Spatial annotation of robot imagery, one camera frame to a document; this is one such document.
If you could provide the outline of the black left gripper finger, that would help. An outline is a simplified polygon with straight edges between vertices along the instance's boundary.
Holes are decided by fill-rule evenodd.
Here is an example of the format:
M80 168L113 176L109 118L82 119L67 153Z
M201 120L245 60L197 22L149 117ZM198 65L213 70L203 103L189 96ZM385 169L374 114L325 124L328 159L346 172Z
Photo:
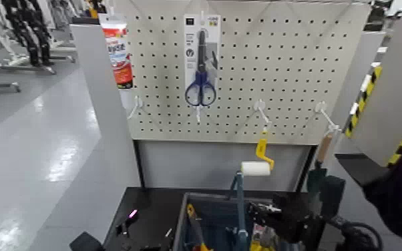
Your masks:
M138 221L139 211L138 209L133 209L127 216L126 219L120 222L116 226L116 235L126 235L129 236L129 228L132 224Z
M152 250L155 251L172 251L173 249L173 229L169 228L165 233L162 241L158 243L157 246L153 247Z

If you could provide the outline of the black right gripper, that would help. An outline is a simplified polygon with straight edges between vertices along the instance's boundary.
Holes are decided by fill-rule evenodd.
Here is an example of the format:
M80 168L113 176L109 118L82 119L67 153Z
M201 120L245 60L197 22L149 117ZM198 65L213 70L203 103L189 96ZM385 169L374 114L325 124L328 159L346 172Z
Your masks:
M257 206L279 208L281 212L251 212L249 216L260 226L273 228L288 243L318 244L324 222L315 210L318 204L306 192L276 192L272 202L248 200Z

